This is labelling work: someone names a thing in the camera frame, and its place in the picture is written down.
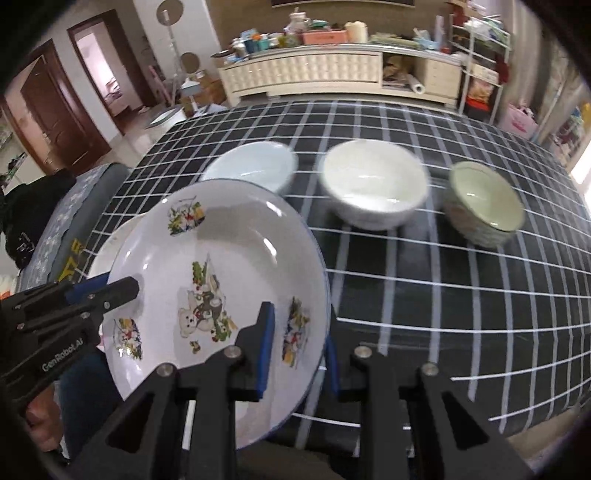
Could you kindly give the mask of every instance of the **green bowl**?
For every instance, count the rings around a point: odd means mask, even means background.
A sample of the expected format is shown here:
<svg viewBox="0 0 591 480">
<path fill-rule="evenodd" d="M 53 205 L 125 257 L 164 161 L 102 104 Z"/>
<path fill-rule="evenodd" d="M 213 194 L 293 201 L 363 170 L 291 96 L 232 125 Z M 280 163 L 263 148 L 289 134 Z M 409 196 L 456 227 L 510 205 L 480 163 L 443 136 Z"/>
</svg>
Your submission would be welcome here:
<svg viewBox="0 0 591 480">
<path fill-rule="evenodd" d="M 453 166 L 443 210 L 466 239 L 487 248 L 505 243 L 525 221 L 511 185 L 489 167 L 471 161 Z"/>
</svg>

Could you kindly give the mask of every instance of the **doorway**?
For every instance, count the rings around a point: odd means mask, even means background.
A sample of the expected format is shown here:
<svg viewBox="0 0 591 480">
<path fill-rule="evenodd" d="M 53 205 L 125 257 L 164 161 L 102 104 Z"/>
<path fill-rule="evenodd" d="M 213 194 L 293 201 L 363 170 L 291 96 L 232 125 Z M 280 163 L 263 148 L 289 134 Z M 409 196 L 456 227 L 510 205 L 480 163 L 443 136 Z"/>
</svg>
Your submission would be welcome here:
<svg viewBox="0 0 591 480">
<path fill-rule="evenodd" d="M 45 173 L 67 168 L 79 175 L 111 149 L 76 95 L 52 40 L 31 52 L 0 103 Z"/>
<path fill-rule="evenodd" d="M 119 131 L 125 135 L 140 112 L 157 104 L 116 11 L 68 29 L 78 58 Z"/>
</svg>

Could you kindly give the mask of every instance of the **screw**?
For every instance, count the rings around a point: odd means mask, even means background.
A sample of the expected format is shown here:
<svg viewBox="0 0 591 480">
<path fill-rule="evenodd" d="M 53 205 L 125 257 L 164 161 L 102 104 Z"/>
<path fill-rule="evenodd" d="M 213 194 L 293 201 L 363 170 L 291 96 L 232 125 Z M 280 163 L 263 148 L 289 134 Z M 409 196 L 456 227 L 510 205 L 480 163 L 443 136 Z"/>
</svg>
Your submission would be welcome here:
<svg viewBox="0 0 591 480">
<path fill-rule="evenodd" d="M 427 362 L 421 367 L 421 370 L 425 375 L 428 377 L 435 377 L 439 373 L 439 368 L 437 365 L 432 364 L 431 362 Z"/>
<path fill-rule="evenodd" d="M 356 346 L 354 352 L 357 358 L 369 358 L 372 354 L 371 348 L 365 345 Z"/>
<path fill-rule="evenodd" d="M 228 345 L 224 350 L 223 354 L 228 358 L 238 358 L 242 355 L 242 349 L 236 345 Z"/>
<path fill-rule="evenodd" d="M 170 377 L 174 372 L 173 364 L 162 364 L 156 369 L 156 373 L 161 377 Z"/>
</svg>

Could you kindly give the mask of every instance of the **pink storage box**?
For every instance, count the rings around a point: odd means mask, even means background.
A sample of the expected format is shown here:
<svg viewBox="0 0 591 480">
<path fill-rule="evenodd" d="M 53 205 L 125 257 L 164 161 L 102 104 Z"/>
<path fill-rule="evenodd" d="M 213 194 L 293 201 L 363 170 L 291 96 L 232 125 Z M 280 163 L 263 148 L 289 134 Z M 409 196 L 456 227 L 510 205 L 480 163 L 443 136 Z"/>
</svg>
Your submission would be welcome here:
<svg viewBox="0 0 591 480">
<path fill-rule="evenodd" d="M 335 45 L 338 43 L 349 43 L 346 30 L 304 32 L 305 45 Z"/>
<path fill-rule="evenodd" d="M 507 107 L 505 115 L 497 126 L 505 132 L 519 135 L 527 140 L 534 135 L 538 128 L 538 124 L 532 118 L 511 104 Z"/>
</svg>

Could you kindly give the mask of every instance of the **gift bag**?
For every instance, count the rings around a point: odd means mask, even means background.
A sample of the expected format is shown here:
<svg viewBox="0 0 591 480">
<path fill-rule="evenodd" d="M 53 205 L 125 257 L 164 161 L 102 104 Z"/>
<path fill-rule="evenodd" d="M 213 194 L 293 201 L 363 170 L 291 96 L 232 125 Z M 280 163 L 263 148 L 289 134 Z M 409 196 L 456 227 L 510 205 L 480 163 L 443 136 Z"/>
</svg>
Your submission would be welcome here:
<svg viewBox="0 0 591 480">
<path fill-rule="evenodd" d="M 514 105 L 509 105 L 498 127 L 506 132 L 530 139 L 538 129 L 538 124 L 527 113 Z"/>
</svg>

